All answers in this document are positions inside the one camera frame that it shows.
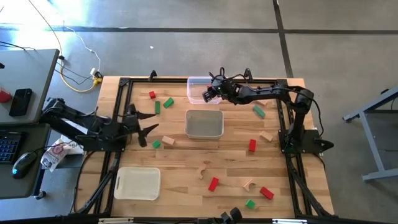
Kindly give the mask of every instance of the green block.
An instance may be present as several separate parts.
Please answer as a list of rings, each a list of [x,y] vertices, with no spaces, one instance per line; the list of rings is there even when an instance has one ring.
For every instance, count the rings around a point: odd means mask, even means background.
[[[155,101],[155,114],[160,114],[160,101]]]
[[[173,98],[170,97],[170,98],[163,104],[163,106],[164,106],[164,108],[168,108],[168,107],[171,106],[173,103],[174,103],[174,100],[173,100]]]
[[[260,107],[258,107],[257,105],[254,106],[253,111],[256,112],[256,114],[258,116],[260,116],[262,119],[264,119],[264,117],[266,116],[266,114],[263,112],[263,110]]]
[[[160,141],[155,140],[155,141],[152,143],[152,146],[153,146],[155,149],[157,149],[157,148],[160,146]]]
[[[254,209],[254,206],[255,206],[256,204],[252,201],[252,200],[247,200],[247,202],[246,202],[246,206],[248,207],[248,208],[251,208],[251,209]]]

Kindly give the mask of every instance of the computer mouse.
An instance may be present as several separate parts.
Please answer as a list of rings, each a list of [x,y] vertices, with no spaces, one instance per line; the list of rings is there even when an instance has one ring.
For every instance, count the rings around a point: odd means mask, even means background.
[[[25,177],[36,158],[37,154],[35,152],[23,153],[23,155],[18,158],[12,167],[12,177],[15,179],[21,179]]]

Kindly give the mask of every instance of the red block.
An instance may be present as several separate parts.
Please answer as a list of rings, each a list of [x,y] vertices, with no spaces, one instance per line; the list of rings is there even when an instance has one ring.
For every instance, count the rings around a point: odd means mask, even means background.
[[[250,139],[249,151],[254,152],[256,150],[256,140]]]
[[[214,191],[217,187],[217,184],[218,184],[218,179],[216,177],[213,177],[213,180],[211,180],[211,183],[209,186],[209,190]]]
[[[156,98],[155,92],[154,92],[154,91],[150,91],[150,92],[149,92],[149,96],[150,96],[151,99]]]
[[[269,200],[274,198],[274,194],[272,192],[270,192],[268,189],[266,189],[265,187],[261,187],[260,193],[262,193],[264,196],[266,196],[266,198],[268,198]]]

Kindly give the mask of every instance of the red object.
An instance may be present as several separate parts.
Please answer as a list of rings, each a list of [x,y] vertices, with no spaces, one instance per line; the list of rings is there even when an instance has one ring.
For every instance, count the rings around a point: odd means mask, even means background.
[[[266,198],[268,198],[269,200],[272,200],[274,198],[274,194],[265,187],[261,187],[260,193],[266,196]]]
[[[150,92],[149,92],[149,96],[150,96],[151,99],[156,98],[155,92],[154,92],[154,91],[150,91]]]
[[[254,152],[256,150],[256,140],[250,139],[249,151]]]
[[[3,88],[0,90],[0,103],[7,103],[11,99],[11,94],[6,92]]]
[[[217,184],[218,184],[218,179],[216,177],[213,177],[213,180],[211,180],[211,183],[209,186],[209,190],[214,191],[217,187]]]

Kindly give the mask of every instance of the keyboard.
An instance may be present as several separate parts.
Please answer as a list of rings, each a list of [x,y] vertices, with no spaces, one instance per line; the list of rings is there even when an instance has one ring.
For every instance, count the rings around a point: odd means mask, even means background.
[[[0,130],[0,164],[13,164],[17,160],[22,133]]]

